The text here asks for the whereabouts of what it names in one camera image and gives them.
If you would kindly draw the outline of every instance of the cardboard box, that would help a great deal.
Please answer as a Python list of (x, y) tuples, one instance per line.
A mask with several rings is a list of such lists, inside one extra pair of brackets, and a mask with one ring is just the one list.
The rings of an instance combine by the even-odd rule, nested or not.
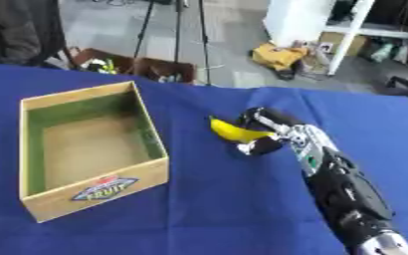
[(38, 222), (168, 180), (168, 155), (133, 82), (25, 99), (20, 199)]
[[(340, 46), (343, 40), (344, 34), (333, 33), (333, 32), (323, 32), (318, 40), (319, 47), (326, 53), (335, 54), (337, 52), (338, 46)], [(355, 57), (362, 50), (363, 46), (366, 44), (367, 38), (365, 36), (357, 35), (351, 43), (346, 56)]]

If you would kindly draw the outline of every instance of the box label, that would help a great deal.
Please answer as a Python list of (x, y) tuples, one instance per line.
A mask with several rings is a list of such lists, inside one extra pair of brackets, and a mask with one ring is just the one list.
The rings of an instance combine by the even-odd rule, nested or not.
[(98, 181), (97, 185), (88, 187), (75, 195), (72, 200), (88, 201), (110, 199), (137, 181), (138, 179), (136, 178), (119, 178), (117, 176), (104, 177)]

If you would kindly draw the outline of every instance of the chair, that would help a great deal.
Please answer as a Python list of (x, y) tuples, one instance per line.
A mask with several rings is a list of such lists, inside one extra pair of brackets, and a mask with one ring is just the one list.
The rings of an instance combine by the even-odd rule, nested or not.
[(388, 96), (405, 96), (408, 97), (408, 80), (401, 77), (392, 77), (384, 89), (379, 90), (379, 94)]

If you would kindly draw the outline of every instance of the tripod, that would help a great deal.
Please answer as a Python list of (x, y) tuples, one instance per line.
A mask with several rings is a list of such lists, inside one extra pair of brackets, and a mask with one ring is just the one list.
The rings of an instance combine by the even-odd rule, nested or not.
[[(206, 65), (206, 74), (207, 74), (207, 86), (211, 86), (211, 78), (210, 78), (210, 64), (209, 64), (209, 51), (208, 51), (208, 44), (209, 44), (209, 38), (207, 36), (207, 30), (206, 30), (206, 22), (205, 22), (205, 15), (204, 15), (204, 0), (198, 0), (199, 1), (199, 16), (200, 16), (200, 21), (201, 21), (201, 37), (202, 37), (202, 42), (203, 42), (203, 48), (204, 48), (204, 58), (205, 58), (205, 65)], [(174, 50), (174, 64), (177, 66), (178, 61), (179, 61), (179, 48), (180, 48), (180, 43), (181, 43), (181, 23), (182, 23), (182, 12), (184, 9), (184, 6), (188, 6), (188, 1), (187, 0), (176, 0), (175, 2), (175, 9), (176, 9), (176, 43), (175, 43), (175, 50)], [(148, 27), (148, 22), (151, 18), (151, 14), (153, 12), (153, 7), (154, 7), (154, 0), (150, 0), (150, 3), (148, 5), (148, 9), (145, 14), (145, 18), (143, 21), (142, 29), (140, 30), (140, 33), (137, 35), (138, 41), (136, 45), (136, 49), (134, 51), (133, 58), (136, 59), (139, 55), (140, 52), (140, 47), (142, 45), (142, 41), (145, 37), (146, 33), (146, 28)]]

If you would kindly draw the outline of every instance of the white cabinet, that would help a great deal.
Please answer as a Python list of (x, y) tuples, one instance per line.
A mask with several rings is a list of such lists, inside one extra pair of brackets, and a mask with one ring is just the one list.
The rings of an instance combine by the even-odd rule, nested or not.
[(279, 47), (295, 40), (317, 41), (335, 0), (271, 0), (265, 27)]

